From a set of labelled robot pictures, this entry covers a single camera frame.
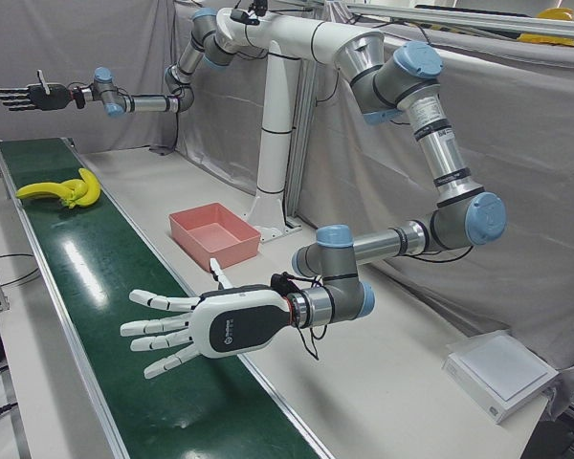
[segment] white mounting column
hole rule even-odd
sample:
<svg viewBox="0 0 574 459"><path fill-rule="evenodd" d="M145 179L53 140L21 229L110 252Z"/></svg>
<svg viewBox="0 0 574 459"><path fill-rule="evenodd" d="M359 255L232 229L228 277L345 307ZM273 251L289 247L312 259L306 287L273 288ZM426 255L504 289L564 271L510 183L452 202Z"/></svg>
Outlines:
<svg viewBox="0 0 574 459"><path fill-rule="evenodd" d="M291 144L298 73L301 59L281 50L274 40L268 47L266 91L261 123L257 191L247 221L269 241L285 234L283 193Z"/></svg>
<svg viewBox="0 0 574 459"><path fill-rule="evenodd" d="M271 12L259 17L258 25L251 26L233 21L231 14L230 8L217 13L218 40L268 50L257 192L247 215L248 222L261 232L265 242L284 235L288 229L282 200L300 60L314 60L337 68L339 51L349 43L357 44L359 38L376 37L375 45L382 55L384 36L368 28Z"/></svg>

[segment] banana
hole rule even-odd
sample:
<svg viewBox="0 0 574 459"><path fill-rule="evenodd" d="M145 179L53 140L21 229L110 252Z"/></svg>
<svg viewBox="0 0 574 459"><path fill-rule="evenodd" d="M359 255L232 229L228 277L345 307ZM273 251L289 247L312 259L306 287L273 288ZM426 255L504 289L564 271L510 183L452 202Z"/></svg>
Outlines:
<svg viewBox="0 0 574 459"><path fill-rule="evenodd" d="M69 187L73 192L73 199L78 199L87 193L89 186L81 179L70 179L61 183L64 186Z"/></svg>
<svg viewBox="0 0 574 459"><path fill-rule="evenodd" d="M81 179L71 179L61 183L64 186L69 187L73 191L73 196L68 200L65 205L68 208L74 208L77 203L75 202L78 198L83 197L89 190L89 186L84 180Z"/></svg>
<svg viewBox="0 0 574 459"><path fill-rule="evenodd" d="M72 199L73 191L63 184L54 182L40 182L22 186L15 196L19 199L28 198L59 198L62 203Z"/></svg>
<svg viewBox="0 0 574 459"><path fill-rule="evenodd" d="M84 167L78 170L78 174L85 184L87 184L87 192L80 198L75 199L74 202L77 206L87 208L99 199L99 181L91 170L85 169Z"/></svg>

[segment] pink tray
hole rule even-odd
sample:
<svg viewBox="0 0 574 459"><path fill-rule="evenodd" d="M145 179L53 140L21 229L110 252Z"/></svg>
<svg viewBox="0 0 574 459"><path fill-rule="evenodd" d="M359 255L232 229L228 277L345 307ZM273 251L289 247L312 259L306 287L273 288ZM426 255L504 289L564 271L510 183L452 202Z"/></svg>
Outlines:
<svg viewBox="0 0 574 459"><path fill-rule="evenodd" d="M219 203L170 214L172 238L205 271L210 259L222 268L257 255L261 234Z"/></svg>

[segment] green conveyor belt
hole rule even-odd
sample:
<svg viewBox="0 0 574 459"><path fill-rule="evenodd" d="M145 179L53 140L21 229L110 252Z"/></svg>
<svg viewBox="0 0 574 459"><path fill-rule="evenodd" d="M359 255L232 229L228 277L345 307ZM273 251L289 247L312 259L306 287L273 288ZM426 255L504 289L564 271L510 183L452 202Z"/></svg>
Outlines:
<svg viewBox="0 0 574 459"><path fill-rule="evenodd" d="M62 139L0 142L0 151L16 187L78 177ZM23 206L130 457L318 457L238 358L197 358L144 379L147 365L175 351L129 350L120 325L165 314L128 294L185 293L105 195L89 208Z"/></svg>

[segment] white device box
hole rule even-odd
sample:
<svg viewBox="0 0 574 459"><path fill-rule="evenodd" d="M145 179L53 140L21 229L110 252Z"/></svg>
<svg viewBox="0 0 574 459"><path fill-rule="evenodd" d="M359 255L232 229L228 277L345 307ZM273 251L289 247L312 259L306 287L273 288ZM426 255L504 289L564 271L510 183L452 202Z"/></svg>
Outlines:
<svg viewBox="0 0 574 459"><path fill-rule="evenodd" d="M496 424L540 394L558 374L518 340L502 334L476 337L460 346L443 369Z"/></svg>

